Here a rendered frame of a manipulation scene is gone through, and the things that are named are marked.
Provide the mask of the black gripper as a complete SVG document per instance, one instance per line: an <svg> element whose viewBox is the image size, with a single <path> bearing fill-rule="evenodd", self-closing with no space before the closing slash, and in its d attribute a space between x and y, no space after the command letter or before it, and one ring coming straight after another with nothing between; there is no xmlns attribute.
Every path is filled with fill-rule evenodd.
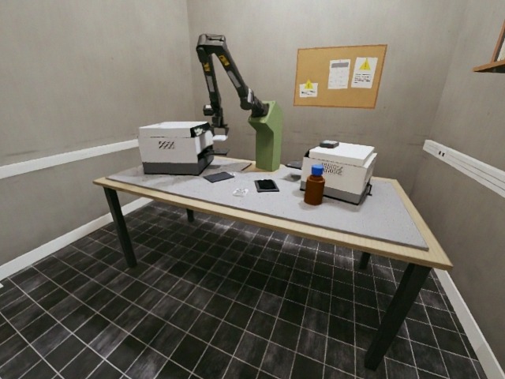
<svg viewBox="0 0 505 379"><path fill-rule="evenodd" d="M227 124L219 125L218 129L225 129L225 134L226 134L226 138L227 138L227 134L228 134L230 128L225 127L225 126L227 126ZM213 137L215 136L215 128L217 128L217 127L214 127L213 124L211 124L211 127L209 128Z"/></svg>

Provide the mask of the brown bottle with blue cap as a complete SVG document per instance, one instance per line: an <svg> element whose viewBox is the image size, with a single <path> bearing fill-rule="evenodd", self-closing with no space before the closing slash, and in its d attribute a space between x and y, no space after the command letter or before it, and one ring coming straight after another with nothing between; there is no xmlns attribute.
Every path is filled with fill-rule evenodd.
<svg viewBox="0 0 505 379"><path fill-rule="evenodd" d="M308 205L321 205L325 179L322 176L324 166L312 165L311 175L306 179L304 202Z"/></svg>

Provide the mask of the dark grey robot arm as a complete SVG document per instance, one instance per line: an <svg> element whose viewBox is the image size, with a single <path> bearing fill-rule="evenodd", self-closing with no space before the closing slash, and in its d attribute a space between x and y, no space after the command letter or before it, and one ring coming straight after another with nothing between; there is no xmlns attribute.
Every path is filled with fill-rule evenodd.
<svg viewBox="0 0 505 379"><path fill-rule="evenodd" d="M252 109L252 118L267 116L270 104L260 102L260 100L254 96L253 90L247 87L248 85L245 84L228 50L226 37L224 35L201 34L196 45L196 52L198 54L199 61L202 62L201 65L204 71L204 77L208 87L211 104L204 105L204 116L213 116L212 123L214 127L224 124L224 116L222 116L223 108L220 108L222 100L221 95L219 94L215 68L212 60L212 54L214 53L223 65L223 68L238 93L241 101L241 109L246 111ZM214 115L218 115L218 117L215 117Z"/></svg>

